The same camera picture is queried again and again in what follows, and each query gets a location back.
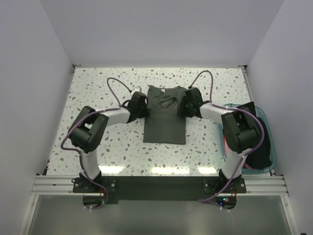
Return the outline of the grey green t shirt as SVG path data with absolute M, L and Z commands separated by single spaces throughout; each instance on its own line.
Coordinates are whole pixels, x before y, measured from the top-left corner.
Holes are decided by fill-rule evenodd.
M 181 86 L 149 86 L 147 108 L 150 114 L 145 118 L 143 142 L 186 144 L 186 117 L 178 114 L 185 91 Z

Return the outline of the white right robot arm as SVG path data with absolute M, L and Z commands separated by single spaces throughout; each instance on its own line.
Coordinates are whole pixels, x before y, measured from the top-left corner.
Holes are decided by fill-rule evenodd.
M 237 107 L 216 105 L 201 98 L 183 96 L 178 114 L 218 122 L 223 127 L 229 155 L 219 170 L 219 180 L 214 191 L 230 192 L 240 181 L 246 157 L 262 145 L 264 128 L 256 117 L 255 104 L 249 102 Z

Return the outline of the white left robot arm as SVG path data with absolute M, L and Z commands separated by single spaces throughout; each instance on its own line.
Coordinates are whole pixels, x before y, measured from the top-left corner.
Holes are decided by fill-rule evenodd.
M 85 106 L 67 135 L 61 142 L 61 149 L 75 151 L 79 155 L 81 167 L 80 178 L 90 192 L 106 188 L 101 184 L 101 170 L 98 166 L 97 148 L 103 138 L 106 127 L 126 124 L 149 115 L 147 98 L 143 100 L 127 100 L 117 108 L 95 110 Z

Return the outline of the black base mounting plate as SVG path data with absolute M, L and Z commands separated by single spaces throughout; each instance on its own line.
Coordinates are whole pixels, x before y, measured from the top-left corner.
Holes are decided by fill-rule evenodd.
M 82 193 L 83 204 L 118 204 L 119 201 L 197 201 L 213 196 L 218 176 L 101 176 L 102 192 L 88 181 L 71 180 L 73 192 Z

